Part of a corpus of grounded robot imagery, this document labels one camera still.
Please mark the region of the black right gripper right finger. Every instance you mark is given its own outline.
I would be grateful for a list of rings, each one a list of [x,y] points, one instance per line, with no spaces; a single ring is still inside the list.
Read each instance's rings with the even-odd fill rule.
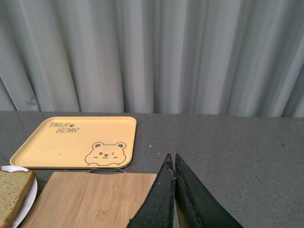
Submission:
[[[241,228],[180,155],[175,156],[175,200],[181,228]]]

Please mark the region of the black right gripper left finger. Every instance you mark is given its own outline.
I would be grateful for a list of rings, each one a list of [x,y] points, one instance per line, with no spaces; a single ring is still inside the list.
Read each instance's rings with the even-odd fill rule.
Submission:
[[[174,218],[175,176],[167,154],[144,203],[129,220],[128,228],[172,228]]]

